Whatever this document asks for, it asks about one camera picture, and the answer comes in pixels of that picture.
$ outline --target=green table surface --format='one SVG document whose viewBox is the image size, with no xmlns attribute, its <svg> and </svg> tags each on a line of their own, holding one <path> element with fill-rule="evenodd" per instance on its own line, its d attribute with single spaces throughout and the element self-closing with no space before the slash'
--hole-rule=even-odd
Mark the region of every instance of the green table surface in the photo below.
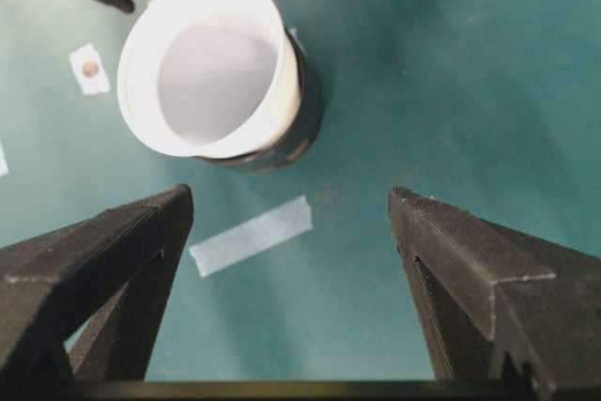
<svg viewBox="0 0 601 401">
<path fill-rule="evenodd" d="M 184 182 L 189 244 L 299 195 L 314 229 L 201 279 L 184 251 L 148 379 L 430 378 L 386 212 L 405 185 L 601 255 L 601 0 L 275 0 L 321 74 L 315 145 L 249 176 L 170 158 L 116 100 L 125 15 L 0 0 L 0 245 Z M 83 96 L 92 42 L 112 89 Z"/>
</svg>

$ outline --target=small brown object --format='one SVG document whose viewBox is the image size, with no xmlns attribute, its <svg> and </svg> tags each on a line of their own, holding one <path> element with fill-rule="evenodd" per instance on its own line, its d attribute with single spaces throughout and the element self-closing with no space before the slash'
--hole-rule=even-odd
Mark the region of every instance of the small brown object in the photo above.
<svg viewBox="0 0 601 401">
<path fill-rule="evenodd" d="M 98 74 L 99 70 L 100 70 L 100 67 L 98 66 L 98 63 L 95 61 L 86 61 L 84 63 L 84 65 L 82 66 L 82 73 L 84 74 L 85 77 L 88 77 L 88 78 L 94 77 L 96 74 Z"/>
</svg>

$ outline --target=small white paper square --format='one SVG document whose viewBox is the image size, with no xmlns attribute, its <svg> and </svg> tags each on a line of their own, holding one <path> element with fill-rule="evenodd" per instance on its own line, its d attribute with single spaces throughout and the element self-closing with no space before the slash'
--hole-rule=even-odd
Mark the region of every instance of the small white paper square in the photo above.
<svg viewBox="0 0 601 401">
<path fill-rule="evenodd" d="M 108 93 L 111 90 L 100 55 L 92 44 L 86 44 L 72 52 L 69 62 L 84 94 Z"/>
<path fill-rule="evenodd" d="M 0 177 L 8 174 L 8 163 L 7 158 L 4 155 L 4 149 L 2 148 L 2 143 L 0 143 Z"/>
</svg>

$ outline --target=white cup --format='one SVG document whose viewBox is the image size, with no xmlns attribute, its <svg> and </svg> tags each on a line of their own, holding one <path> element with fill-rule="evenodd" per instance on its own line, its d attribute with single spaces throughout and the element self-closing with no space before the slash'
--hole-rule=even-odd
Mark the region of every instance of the white cup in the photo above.
<svg viewBox="0 0 601 401">
<path fill-rule="evenodd" d="M 123 47 L 117 95 L 145 145 L 211 159 L 270 147 L 301 104 L 272 0 L 152 0 Z"/>
</svg>

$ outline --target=tape strip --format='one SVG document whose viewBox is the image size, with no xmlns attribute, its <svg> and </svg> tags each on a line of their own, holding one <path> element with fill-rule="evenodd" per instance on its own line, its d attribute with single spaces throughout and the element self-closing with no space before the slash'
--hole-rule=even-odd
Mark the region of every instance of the tape strip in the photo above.
<svg viewBox="0 0 601 401">
<path fill-rule="evenodd" d="M 200 276 L 207 277 L 311 229 L 311 207 L 307 198 L 300 196 L 194 244 L 190 254 L 196 260 Z"/>
<path fill-rule="evenodd" d="M 8 163 L 7 158 L 4 154 L 4 149 L 2 148 L 2 143 L 0 143 L 0 177 L 8 174 Z"/>
<path fill-rule="evenodd" d="M 86 44 L 69 54 L 71 69 L 84 94 L 108 93 L 109 78 L 102 66 L 100 55 L 92 44 Z"/>
<path fill-rule="evenodd" d="M 302 52 L 302 54 L 304 56 L 309 56 L 307 54 L 307 50 L 305 49 L 305 47 L 302 45 L 301 40 L 299 39 L 299 29 L 297 27 L 292 27 L 288 29 L 288 32 L 290 32 L 290 35 L 292 35 L 294 37 L 294 39 L 297 41 L 297 44 L 299 45 L 300 51 Z"/>
</svg>

